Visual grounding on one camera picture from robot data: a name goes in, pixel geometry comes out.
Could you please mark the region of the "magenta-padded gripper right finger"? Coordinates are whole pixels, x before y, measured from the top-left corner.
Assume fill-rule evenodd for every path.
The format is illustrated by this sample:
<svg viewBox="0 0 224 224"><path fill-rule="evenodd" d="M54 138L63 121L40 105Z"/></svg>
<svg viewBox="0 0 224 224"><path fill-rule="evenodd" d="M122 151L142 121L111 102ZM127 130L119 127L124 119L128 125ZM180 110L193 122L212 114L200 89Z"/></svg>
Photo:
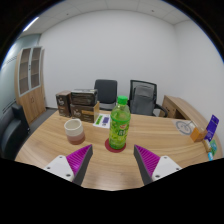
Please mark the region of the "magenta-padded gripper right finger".
<svg viewBox="0 0 224 224"><path fill-rule="evenodd" d="M169 156L158 156L138 145L134 146L134 156L145 185L181 170Z"/></svg>

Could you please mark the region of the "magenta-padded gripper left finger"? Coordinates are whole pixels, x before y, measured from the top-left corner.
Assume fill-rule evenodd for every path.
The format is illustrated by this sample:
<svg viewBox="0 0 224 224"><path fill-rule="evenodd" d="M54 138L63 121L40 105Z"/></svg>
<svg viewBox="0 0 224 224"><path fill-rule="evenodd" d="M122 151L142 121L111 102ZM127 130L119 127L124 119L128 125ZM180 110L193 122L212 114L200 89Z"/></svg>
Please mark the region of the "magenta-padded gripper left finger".
<svg viewBox="0 0 224 224"><path fill-rule="evenodd" d="M80 186L92 155L92 145L87 145L68 156L57 156L44 170Z"/></svg>

